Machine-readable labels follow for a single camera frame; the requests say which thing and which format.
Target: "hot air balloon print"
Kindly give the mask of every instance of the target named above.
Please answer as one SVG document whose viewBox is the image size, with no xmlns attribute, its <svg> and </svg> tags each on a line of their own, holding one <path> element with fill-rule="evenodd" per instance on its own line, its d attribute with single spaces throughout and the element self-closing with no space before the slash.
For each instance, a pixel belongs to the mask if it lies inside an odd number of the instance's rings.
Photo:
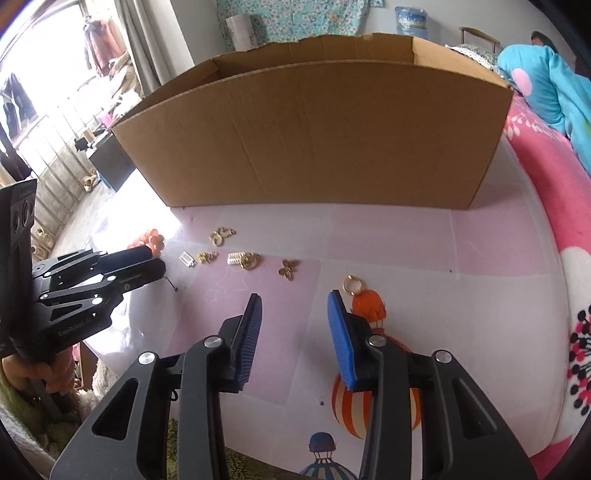
<svg viewBox="0 0 591 480">
<path fill-rule="evenodd" d="M 351 313 L 365 318 L 373 333 L 384 335 L 398 344 L 405 351 L 410 352 L 405 345 L 384 332 L 386 308 L 376 291 L 364 290 L 353 297 Z M 364 439 L 369 424 L 369 408 L 371 406 L 371 392 L 351 392 L 342 381 L 340 374 L 336 375 L 332 389 L 332 409 L 336 420 L 351 435 Z M 410 405 L 413 430 L 421 423 L 421 407 L 418 389 L 410 389 Z"/>
<path fill-rule="evenodd" d="M 357 480 L 351 470 L 332 459 L 332 453 L 336 450 L 336 445 L 330 433 L 315 433 L 310 437 L 308 447 L 316 460 L 304 468 L 300 475 L 324 480 Z"/>
</svg>

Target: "gold earring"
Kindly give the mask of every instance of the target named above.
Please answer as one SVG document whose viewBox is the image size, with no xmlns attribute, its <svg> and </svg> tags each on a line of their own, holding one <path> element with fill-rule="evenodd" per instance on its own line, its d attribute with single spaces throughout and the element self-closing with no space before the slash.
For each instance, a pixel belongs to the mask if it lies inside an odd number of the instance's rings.
<svg viewBox="0 0 591 480">
<path fill-rule="evenodd" d="M 252 270 L 260 260 L 261 256 L 253 252 L 228 254 L 228 265 L 240 265 L 244 270 Z"/>
<path fill-rule="evenodd" d="M 220 226 L 209 236 L 209 239 L 216 247 L 221 247 L 225 238 L 236 235 L 236 231 L 231 228 Z"/>
<path fill-rule="evenodd" d="M 199 263 L 209 263 L 216 258 L 217 252 L 202 252 L 197 254 L 197 260 L 199 260 Z"/>
<path fill-rule="evenodd" d="M 355 296 L 359 295 L 361 292 L 365 290 L 365 282 L 361 280 L 359 277 L 355 277 L 355 275 L 348 275 L 343 280 L 343 291 L 347 295 Z"/>
<path fill-rule="evenodd" d="M 298 260 L 289 261 L 284 259 L 282 263 L 283 267 L 279 269 L 279 275 L 285 277 L 287 280 L 291 280 L 293 278 L 293 272 L 300 262 Z"/>
</svg>

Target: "blue blanket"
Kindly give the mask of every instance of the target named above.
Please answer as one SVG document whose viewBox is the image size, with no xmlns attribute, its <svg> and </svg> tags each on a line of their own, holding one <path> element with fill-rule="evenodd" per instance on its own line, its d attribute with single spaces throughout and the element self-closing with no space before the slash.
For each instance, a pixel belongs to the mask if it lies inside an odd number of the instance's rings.
<svg viewBox="0 0 591 480">
<path fill-rule="evenodd" d="M 591 175 L 591 81 L 550 47 L 511 45 L 499 55 L 498 66 L 530 108 L 570 139 Z"/>
</svg>

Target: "human hand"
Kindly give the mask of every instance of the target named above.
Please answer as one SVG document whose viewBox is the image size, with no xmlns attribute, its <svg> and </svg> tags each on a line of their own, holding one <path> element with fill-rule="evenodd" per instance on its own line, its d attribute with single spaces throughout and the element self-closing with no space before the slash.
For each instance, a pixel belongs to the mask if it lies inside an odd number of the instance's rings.
<svg viewBox="0 0 591 480">
<path fill-rule="evenodd" d="M 34 395 L 29 380 L 45 380 L 46 392 L 65 395 L 74 388 L 72 347 L 60 352 L 51 365 L 27 364 L 17 353 L 2 359 L 2 369 L 8 382 L 18 391 Z"/>
</svg>

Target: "gold butterfly pendant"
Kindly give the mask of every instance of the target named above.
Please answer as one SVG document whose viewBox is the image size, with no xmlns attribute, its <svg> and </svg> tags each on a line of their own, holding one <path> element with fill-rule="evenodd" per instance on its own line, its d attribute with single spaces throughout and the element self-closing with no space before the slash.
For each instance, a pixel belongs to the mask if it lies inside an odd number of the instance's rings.
<svg viewBox="0 0 591 480">
<path fill-rule="evenodd" d="M 293 272 L 300 263 L 297 260 L 283 260 L 283 267 L 279 269 L 279 275 L 285 277 L 287 280 L 291 280 L 293 278 Z"/>
</svg>

